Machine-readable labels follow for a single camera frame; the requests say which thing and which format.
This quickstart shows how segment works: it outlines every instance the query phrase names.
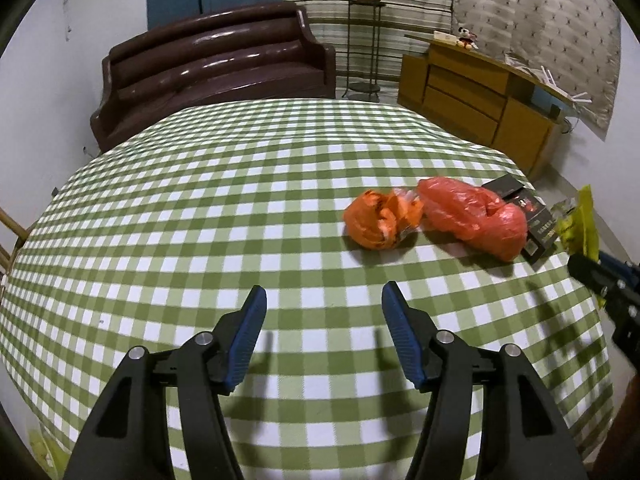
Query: wooden cabinet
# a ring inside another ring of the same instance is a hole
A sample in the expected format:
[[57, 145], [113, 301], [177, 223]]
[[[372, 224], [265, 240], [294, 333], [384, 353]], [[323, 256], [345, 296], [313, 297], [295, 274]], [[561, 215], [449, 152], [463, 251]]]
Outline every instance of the wooden cabinet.
[[495, 59], [434, 41], [427, 56], [403, 56], [398, 104], [503, 152], [533, 176], [562, 121], [557, 109], [545, 112], [531, 103], [536, 87], [548, 89]]

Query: wooden chair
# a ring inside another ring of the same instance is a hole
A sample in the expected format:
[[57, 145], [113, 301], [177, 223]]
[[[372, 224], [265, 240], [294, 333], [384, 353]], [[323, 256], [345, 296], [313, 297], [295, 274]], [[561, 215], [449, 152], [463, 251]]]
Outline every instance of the wooden chair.
[[[9, 253], [2, 245], [0, 245], [0, 276], [2, 274], [6, 274], [7, 276], [11, 272], [11, 268], [14, 265], [14, 261], [16, 256], [18, 255], [18, 251], [22, 248], [24, 243], [27, 241], [29, 234], [31, 232], [31, 228], [25, 229], [18, 222], [16, 222], [13, 218], [11, 218], [2, 208], [0, 208], [0, 222], [6, 225], [14, 234], [18, 237], [15, 242], [14, 250]], [[4, 286], [0, 284], [0, 300], [2, 299], [2, 292], [4, 291]]]

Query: green and white tablecloth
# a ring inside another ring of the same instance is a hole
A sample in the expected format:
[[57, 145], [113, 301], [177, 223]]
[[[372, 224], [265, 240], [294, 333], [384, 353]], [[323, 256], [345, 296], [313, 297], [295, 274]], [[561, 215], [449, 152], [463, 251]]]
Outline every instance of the green and white tablecloth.
[[[380, 308], [396, 280], [411, 306], [473, 346], [525, 349], [578, 447], [612, 409], [607, 351], [588, 291], [559, 250], [537, 271], [449, 235], [391, 251], [345, 238], [365, 189], [447, 175], [482, 184], [501, 153], [403, 108], [270, 100], [190, 108], [79, 170], [19, 255], [0, 309], [2, 358], [31, 409], [72, 449], [124, 353], [174, 348], [239, 308], [268, 312], [249, 373], [222, 399], [247, 478], [404, 478], [428, 396], [408, 383]], [[481, 428], [474, 394], [464, 478]], [[177, 395], [172, 459], [188, 478]]]

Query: orange plastic bag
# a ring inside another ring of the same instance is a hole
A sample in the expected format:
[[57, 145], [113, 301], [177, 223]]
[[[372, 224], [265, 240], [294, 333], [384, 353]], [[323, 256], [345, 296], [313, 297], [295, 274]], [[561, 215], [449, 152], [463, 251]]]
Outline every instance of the orange plastic bag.
[[361, 246], [389, 249], [420, 225], [422, 202], [401, 189], [388, 195], [369, 189], [344, 210], [342, 218], [349, 236]]
[[455, 178], [436, 176], [418, 182], [428, 221], [472, 247], [511, 262], [527, 241], [527, 219], [516, 205], [493, 191]]

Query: blue gripper pad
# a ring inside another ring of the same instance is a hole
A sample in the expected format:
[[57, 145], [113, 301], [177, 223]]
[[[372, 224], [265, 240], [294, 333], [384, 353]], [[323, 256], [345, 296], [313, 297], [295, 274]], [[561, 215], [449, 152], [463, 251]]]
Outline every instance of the blue gripper pad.
[[267, 314], [267, 293], [261, 286], [256, 286], [249, 294], [241, 312], [244, 318], [240, 322], [228, 352], [228, 371], [223, 384], [232, 392], [242, 382], [249, 368], [255, 342], [258, 340], [264, 316]]
[[382, 313], [391, 332], [404, 376], [416, 389], [426, 380], [422, 370], [422, 350], [404, 310], [406, 301], [395, 282], [382, 288]]

